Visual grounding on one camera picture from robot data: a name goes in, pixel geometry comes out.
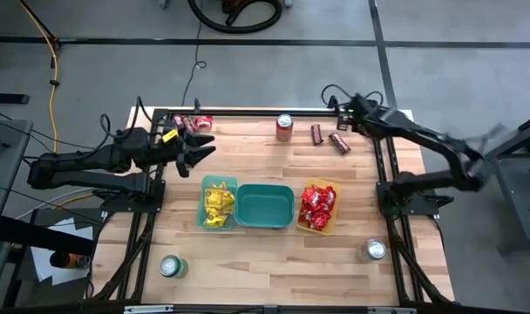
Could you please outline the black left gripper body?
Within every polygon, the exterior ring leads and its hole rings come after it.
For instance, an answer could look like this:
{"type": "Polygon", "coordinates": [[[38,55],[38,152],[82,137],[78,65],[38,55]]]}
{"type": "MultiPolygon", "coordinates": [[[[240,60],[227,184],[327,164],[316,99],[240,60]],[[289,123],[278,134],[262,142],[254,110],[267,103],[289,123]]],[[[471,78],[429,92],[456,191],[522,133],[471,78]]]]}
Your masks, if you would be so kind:
{"type": "Polygon", "coordinates": [[[187,130],[177,130],[179,136],[174,140],[164,143],[162,139],[160,139],[157,143],[153,155],[153,161],[155,164],[176,161],[176,157],[179,153],[184,153],[186,155],[187,162],[187,134],[190,132],[187,130]]]}

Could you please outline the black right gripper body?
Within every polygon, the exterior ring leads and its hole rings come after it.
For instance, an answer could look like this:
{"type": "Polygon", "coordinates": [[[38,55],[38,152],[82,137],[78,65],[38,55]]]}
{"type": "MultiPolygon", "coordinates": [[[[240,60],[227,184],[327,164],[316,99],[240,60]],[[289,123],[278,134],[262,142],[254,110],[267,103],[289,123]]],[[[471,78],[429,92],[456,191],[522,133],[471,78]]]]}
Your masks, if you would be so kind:
{"type": "Polygon", "coordinates": [[[374,112],[378,103],[373,99],[367,99],[361,94],[355,94],[350,101],[344,105],[346,115],[352,131],[357,131],[364,120],[374,112]]]}

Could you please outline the yellow translucent bin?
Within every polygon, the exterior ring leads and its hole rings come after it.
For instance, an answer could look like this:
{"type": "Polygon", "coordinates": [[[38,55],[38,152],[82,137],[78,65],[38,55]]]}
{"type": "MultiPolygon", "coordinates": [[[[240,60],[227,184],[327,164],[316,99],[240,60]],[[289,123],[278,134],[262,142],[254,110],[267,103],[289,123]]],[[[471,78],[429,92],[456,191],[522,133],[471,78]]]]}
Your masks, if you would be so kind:
{"type": "MultiPolygon", "coordinates": [[[[321,200],[320,201],[322,201],[322,191],[323,191],[324,188],[326,188],[327,186],[332,186],[336,190],[337,197],[336,197],[336,200],[334,202],[336,203],[336,214],[337,214],[338,203],[339,203],[339,201],[341,199],[341,188],[335,182],[324,181],[324,180],[315,179],[315,178],[308,179],[307,182],[306,182],[305,188],[308,188],[308,187],[311,187],[311,186],[316,186],[318,188],[318,191],[321,193],[321,200]]],[[[299,217],[300,217],[299,211],[298,211],[297,221],[296,221],[296,226],[299,229],[302,229],[302,230],[305,230],[305,231],[309,231],[311,233],[315,233],[315,234],[322,235],[322,236],[330,235],[333,232],[333,230],[334,230],[334,228],[336,226],[336,215],[334,217],[330,218],[330,221],[329,221],[328,225],[323,229],[322,232],[320,232],[320,231],[316,231],[314,229],[306,229],[304,227],[301,227],[299,225],[299,223],[298,223],[298,220],[299,220],[299,217]]],[[[318,212],[314,212],[313,211],[309,216],[311,218],[313,218],[313,217],[315,217],[317,215],[325,215],[325,216],[327,216],[329,214],[318,213],[318,212]]]]}

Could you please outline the light green translucent bin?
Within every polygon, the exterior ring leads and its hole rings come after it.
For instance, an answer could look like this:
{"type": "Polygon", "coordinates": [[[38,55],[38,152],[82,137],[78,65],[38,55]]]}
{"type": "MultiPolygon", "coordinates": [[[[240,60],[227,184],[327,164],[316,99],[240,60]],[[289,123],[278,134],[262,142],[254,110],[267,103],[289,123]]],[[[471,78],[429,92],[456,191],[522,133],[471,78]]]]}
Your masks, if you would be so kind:
{"type": "Polygon", "coordinates": [[[211,183],[221,183],[222,181],[225,181],[228,186],[228,191],[226,193],[231,193],[234,195],[236,199],[236,192],[238,188],[238,182],[234,177],[227,177],[227,176],[213,176],[213,175],[207,175],[203,178],[203,181],[201,183],[201,193],[200,193],[200,200],[198,204],[197,209],[197,218],[196,218],[196,224],[204,229],[218,229],[218,230],[226,230],[231,229],[234,226],[234,212],[233,214],[226,220],[223,228],[211,228],[203,225],[203,222],[207,218],[207,214],[205,211],[204,206],[204,197],[205,197],[205,191],[208,190],[208,187],[211,183]]]}

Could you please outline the red soda can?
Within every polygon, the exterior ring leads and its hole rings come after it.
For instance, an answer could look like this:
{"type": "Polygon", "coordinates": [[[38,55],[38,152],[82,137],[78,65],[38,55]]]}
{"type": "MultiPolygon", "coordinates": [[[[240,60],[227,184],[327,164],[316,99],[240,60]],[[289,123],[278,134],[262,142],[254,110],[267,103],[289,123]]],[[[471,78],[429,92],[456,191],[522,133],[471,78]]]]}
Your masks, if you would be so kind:
{"type": "Polygon", "coordinates": [[[293,119],[288,114],[278,116],[275,124],[275,136],[280,142],[290,140],[293,132],[293,119]]]}

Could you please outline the dark teal plastic bin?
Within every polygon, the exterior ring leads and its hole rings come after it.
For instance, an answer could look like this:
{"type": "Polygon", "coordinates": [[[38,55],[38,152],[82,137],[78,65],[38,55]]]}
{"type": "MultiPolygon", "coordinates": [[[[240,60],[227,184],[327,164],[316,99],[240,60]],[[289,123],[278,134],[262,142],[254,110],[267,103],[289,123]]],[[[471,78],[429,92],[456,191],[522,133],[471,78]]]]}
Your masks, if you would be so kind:
{"type": "Polygon", "coordinates": [[[243,184],[237,188],[234,219],[244,227],[283,229],[294,220],[295,195],[284,185],[243,184]]]}

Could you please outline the green soda can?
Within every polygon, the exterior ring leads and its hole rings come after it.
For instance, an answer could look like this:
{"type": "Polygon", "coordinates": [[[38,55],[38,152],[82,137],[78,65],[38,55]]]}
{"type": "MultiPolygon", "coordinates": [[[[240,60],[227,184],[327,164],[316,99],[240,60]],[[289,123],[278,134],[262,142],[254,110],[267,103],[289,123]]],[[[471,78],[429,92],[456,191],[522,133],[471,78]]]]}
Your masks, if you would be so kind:
{"type": "Polygon", "coordinates": [[[160,262],[160,274],[164,277],[182,278],[188,272],[188,263],[178,256],[169,255],[160,262]]]}

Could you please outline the silver soda can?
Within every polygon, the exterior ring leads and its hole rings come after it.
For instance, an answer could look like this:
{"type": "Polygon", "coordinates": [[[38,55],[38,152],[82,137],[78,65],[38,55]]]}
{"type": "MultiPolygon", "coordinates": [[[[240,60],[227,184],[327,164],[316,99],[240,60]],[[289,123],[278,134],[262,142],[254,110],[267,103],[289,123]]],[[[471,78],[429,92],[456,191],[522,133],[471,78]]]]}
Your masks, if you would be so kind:
{"type": "Polygon", "coordinates": [[[357,249],[357,260],[362,263],[382,260],[386,255],[386,247],[378,239],[369,239],[357,249]]]}

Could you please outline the orange black can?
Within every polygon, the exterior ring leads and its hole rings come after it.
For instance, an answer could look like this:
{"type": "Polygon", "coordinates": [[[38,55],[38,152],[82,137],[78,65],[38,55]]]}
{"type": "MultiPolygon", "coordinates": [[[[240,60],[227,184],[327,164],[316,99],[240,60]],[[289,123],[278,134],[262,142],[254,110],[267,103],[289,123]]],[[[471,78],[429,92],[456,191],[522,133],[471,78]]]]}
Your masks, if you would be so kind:
{"type": "Polygon", "coordinates": [[[89,256],[55,251],[50,256],[52,267],[60,269],[88,269],[91,264],[89,256]]]}

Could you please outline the black table leg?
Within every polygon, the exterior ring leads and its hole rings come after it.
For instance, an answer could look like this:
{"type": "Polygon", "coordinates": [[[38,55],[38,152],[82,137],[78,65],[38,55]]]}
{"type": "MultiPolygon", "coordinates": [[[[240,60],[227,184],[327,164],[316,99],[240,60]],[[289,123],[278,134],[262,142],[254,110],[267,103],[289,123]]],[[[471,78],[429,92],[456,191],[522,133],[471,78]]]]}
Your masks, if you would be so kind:
{"type": "Polygon", "coordinates": [[[63,251],[89,256],[94,241],[61,231],[40,227],[7,216],[0,216],[0,242],[63,251]]]}

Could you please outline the grey side table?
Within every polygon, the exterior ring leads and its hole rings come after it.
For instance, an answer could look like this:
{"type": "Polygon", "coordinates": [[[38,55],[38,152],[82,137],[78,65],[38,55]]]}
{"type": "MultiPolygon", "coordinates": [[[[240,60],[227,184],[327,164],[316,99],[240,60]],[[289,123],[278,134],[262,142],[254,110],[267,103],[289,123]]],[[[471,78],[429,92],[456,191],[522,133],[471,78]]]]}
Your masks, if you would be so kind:
{"type": "Polygon", "coordinates": [[[29,143],[33,123],[29,120],[0,120],[0,140],[10,145],[0,152],[0,216],[29,143]]]}

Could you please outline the white paper sheet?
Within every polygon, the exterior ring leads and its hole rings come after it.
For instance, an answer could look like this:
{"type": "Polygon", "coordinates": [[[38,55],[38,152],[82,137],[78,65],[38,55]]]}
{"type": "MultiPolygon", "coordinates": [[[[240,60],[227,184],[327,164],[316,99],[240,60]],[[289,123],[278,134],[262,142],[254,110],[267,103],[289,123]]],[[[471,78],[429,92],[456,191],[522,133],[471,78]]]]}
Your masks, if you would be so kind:
{"type": "MultiPolygon", "coordinates": [[[[49,226],[49,229],[83,237],[89,240],[93,238],[92,227],[77,229],[73,218],[57,222],[55,225],[49,226]]],[[[37,278],[40,282],[45,279],[51,279],[53,285],[58,285],[87,276],[88,269],[60,269],[51,266],[50,257],[53,253],[53,250],[31,247],[31,254],[37,272],[37,278]]]]}

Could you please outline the black tripod leg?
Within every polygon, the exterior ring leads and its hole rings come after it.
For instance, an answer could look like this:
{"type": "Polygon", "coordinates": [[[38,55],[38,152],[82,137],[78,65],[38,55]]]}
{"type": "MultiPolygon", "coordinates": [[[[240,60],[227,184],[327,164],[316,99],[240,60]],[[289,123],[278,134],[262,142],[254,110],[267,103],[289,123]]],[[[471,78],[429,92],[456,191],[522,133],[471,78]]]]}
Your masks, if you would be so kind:
{"type": "Polygon", "coordinates": [[[51,47],[59,47],[60,41],[59,38],[57,38],[50,30],[49,28],[41,21],[41,19],[37,16],[37,14],[33,11],[33,9],[25,2],[25,0],[18,0],[21,7],[26,12],[27,16],[30,18],[32,23],[35,24],[38,31],[40,32],[42,38],[51,46],[51,47]]]}

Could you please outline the black aluminium table frame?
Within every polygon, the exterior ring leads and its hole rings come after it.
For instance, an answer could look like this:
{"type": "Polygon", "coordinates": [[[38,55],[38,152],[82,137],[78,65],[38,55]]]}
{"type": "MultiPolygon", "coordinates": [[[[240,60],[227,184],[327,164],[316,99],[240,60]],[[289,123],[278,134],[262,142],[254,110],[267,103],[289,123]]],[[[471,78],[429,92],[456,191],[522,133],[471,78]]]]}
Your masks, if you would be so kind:
{"type": "Polygon", "coordinates": [[[375,154],[372,142],[346,133],[347,155],[330,144],[314,146],[310,128],[323,134],[336,129],[336,119],[323,109],[297,110],[291,140],[275,138],[276,112],[258,108],[215,110],[212,134],[216,150],[188,178],[166,167],[164,204],[151,215],[153,237],[126,278],[126,296],[142,304],[171,304],[173,314],[252,311],[295,314],[326,310],[367,313],[368,307],[398,307],[395,277],[401,275],[410,297],[416,280],[403,261],[357,260],[367,240],[388,238],[377,209],[375,186],[381,171],[394,167],[420,173],[419,147],[396,139],[375,154]],[[336,226],[318,235],[292,224],[285,229],[204,229],[196,224],[203,178],[234,177],[240,184],[289,186],[300,195],[308,179],[335,182],[341,188],[336,226]],[[188,263],[182,278],[160,274],[163,257],[188,263]]]}

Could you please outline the silver metal bracket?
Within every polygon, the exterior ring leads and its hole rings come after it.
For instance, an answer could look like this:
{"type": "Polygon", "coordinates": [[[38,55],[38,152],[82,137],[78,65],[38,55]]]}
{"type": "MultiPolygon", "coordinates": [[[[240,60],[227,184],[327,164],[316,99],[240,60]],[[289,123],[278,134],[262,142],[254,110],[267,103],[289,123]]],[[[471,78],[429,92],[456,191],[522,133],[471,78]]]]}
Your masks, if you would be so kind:
{"type": "Polygon", "coordinates": [[[417,314],[417,310],[402,307],[368,307],[367,314],[417,314]]]}
{"type": "Polygon", "coordinates": [[[123,314],[166,314],[166,313],[173,313],[173,306],[171,304],[126,306],[123,311],[123,314]]]}

